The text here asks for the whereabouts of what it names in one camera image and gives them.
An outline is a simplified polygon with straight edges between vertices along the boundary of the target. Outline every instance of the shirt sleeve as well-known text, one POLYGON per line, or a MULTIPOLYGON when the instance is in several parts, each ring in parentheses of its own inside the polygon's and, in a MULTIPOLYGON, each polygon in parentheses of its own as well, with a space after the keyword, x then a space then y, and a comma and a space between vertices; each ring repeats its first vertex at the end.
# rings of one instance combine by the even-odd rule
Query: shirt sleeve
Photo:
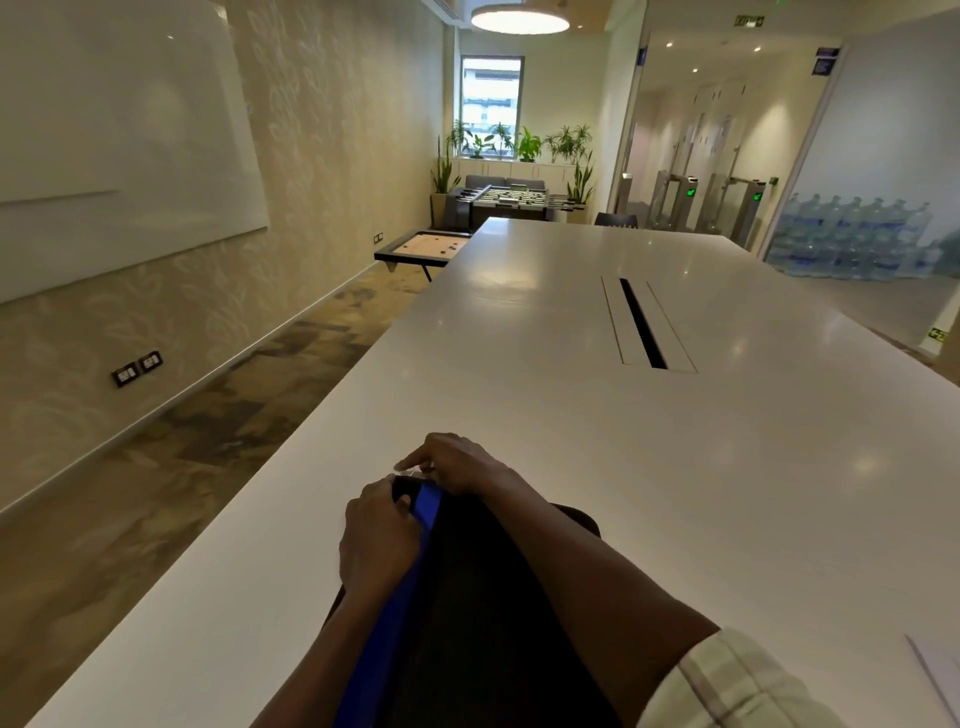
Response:
POLYGON ((844 728, 746 635, 725 629, 686 653, 637 728, 844 728))

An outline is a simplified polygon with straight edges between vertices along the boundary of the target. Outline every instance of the hand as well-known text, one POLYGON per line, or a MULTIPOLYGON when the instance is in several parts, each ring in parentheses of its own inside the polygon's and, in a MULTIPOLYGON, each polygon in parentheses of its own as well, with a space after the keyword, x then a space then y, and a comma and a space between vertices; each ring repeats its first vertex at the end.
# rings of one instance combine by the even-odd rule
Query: hand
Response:
POLYGON ((371 483, 347 504, 340 578, 348 594, 389 597, 420 553, 420 524, 410 497, 394 503, 394 477, 371 483))
POLYGON ((394 468, 420 471, 455 496, 486 495, 490 489, 519 476, 476 443, 452 432, 431 432, 423 444, 394 468))

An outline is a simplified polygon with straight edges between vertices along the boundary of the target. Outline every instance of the wall socket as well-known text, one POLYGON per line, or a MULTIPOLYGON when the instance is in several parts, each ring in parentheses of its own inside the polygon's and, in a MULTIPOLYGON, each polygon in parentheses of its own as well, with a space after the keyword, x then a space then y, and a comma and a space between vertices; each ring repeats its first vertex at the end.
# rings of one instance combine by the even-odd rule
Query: wall socket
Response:
POLYGON ((162 363, 163 357, 160 356, 160 352, 150 352, 130 364, 125 364, 115 372, 110 372, 110 376, 113 377, 113 383, 117 385, 117 389, 120 389, 126 387, 135 379, 140 379, 142 376, 149 374, 162 363))
POLYGON ((136 363, 140 365, 141 372, 148 374, 163 363, 163 357, 160 356, 160 352, 150 352, 137 359, 136 363))
POLYGON ((110 376, 113 377, 113 383, 117 385, 117 389, 121 387, 126 387, 135 379, 140 378, 140 372, 136 368, 136 362, 132 361, 130 364, 126 364, 115 372, 111 372, 110 376))

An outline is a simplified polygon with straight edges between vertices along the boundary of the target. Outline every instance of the air vent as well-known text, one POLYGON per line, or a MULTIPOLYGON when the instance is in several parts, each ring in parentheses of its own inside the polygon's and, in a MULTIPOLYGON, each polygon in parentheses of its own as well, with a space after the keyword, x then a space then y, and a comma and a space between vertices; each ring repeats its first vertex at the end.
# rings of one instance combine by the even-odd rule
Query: air vent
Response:
POLYGON ((447 25, 464 24, 463 0, 423 0, 423 5, 447 25))
POLYGON ((647 281, 603 277, 603 287, 624 364, 697 374, 647 281))

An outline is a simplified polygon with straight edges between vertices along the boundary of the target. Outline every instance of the exit sign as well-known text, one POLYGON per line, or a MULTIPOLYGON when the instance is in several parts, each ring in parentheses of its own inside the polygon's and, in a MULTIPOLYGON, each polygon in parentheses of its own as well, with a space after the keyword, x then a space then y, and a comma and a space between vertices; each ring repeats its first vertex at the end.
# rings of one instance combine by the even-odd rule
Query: exit sign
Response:
POLYGON ((767 19, 766 15, 738 15, 734 28, 762 28, 763 21, 767 19))

